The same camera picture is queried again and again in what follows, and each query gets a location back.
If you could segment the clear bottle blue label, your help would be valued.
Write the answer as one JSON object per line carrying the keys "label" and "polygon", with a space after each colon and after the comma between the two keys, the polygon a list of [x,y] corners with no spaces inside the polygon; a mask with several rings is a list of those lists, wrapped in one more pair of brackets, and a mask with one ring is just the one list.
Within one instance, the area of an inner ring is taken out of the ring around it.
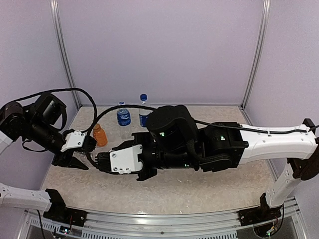
{"label": "clear bottle blue label", "polygon": [[131,115],[125,105],[120,106],[117,110],[117,121],[119,125],[120,135],[123,140],[131,136]]}

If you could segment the orange juice bottle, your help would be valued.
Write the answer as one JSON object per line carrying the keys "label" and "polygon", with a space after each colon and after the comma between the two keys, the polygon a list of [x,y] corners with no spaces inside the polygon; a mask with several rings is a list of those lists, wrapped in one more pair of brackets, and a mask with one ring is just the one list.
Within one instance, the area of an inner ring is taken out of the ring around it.
{"label": "orange juice bottle", "polygon": [[93,127],[93,138],[96,140],[98,147],[104,147],[108,144],[107,136],[98,123]]}

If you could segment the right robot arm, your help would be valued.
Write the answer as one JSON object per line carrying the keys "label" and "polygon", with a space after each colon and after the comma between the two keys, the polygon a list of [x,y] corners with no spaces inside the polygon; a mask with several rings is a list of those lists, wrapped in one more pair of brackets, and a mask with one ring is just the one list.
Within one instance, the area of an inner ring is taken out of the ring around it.
{"label": "right robot arm", "polygon": [[111,171],[136,173],[143,181],[157,169],[218,172],[253,161],[286,158],[282,174],[255,210],[260,221],[267,220],[301,181],[319,173],[319,139],[310,119],[284,128],[235,122],[203,123],[198,128],[197,124],[183,105],[153,110],[146,121],[148,132],[136,133],[132,146],[121,145],[109,154]]}

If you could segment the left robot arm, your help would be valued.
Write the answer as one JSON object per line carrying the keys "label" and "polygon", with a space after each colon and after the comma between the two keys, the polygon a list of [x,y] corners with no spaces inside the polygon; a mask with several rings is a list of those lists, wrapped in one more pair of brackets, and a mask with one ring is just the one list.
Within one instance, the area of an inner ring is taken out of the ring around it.
{"label": "left robot arm", "polygon": [[[52,152],[56,165],[86,170],[86,165],[73,157],[74,151],[82,149],[86,133],[70,130],[61,134],[62,128],[54,127],[59,118],[62,118],[61,127],[65,127],[66,105],[51,93],[40,94],[35,103],[25,107],[18,102],[7,103],[0,110],[1,152],[22,138],[42,146],[43,151]],[[0,205],[50,212],[61,222],[70,216],[56,190],[34,191],[1,184]]]}

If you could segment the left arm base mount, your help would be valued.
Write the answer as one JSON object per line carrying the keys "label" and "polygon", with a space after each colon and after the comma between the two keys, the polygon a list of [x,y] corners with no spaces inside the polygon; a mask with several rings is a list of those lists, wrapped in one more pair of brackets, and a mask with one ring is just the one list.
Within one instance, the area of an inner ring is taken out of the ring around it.
{"label": "left arm base mount", "polygon": [[46,219],[71,226],[84,227],[88,214],[86,211],[67,207],[62,196],[55,189],[46,189],[45,192],[50,196],[51,203],[49,210],[43,212]]}

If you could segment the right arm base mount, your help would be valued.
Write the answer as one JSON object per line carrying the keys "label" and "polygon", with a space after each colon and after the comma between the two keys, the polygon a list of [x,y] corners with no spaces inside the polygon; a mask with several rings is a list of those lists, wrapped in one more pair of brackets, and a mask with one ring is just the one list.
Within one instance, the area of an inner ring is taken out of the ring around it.
{"label": "right arm base mount", "polygon": [[273,220],[276,217],[280,217],[282,215],[280,212],[282,206],[283,205],[270,208],[266,201],[266,193],[263,193],[260,197],[259,206],[238,211],[240,224],[241,226],[247,226]]}

